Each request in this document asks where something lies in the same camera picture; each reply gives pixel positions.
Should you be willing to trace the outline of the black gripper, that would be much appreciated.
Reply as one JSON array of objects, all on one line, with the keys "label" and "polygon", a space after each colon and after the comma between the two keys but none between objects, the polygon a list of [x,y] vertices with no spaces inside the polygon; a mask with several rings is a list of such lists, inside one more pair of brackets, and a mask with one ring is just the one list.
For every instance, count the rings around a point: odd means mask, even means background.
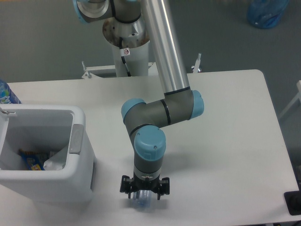
[{"label": "black gripper", "polygon": [[131,199],[131,194],[139,190],[149,190],[157,194],[157,200],[160,200],[161,196],[170,194],[170,178],[159,179],[157,177],[154,180],[141,180],[136,175],[133,178],[123,175],[120,183],[120,192],[128,195],[128,199]]}]

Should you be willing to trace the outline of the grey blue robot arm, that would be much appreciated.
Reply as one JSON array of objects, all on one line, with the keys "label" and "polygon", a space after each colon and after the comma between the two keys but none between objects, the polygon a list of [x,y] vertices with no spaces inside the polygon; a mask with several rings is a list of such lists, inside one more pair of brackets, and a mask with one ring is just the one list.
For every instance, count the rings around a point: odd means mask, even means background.
[{"label": "grey blue robot arm", "polygon": [[75,0],[73,7],[86,24],[103,21],[103,36],[115,50],[118,75],[147,73],[148,56],[139,49],[152,46],[163,96],[150,103],[133,98],[121,108],[134,150],[134,172],[122,176],[120,192],[168,195],[170,179],[160,176],[167,146],[163,128],[204,112],[202,96],[191,89],[183,65],[169,1]]}]

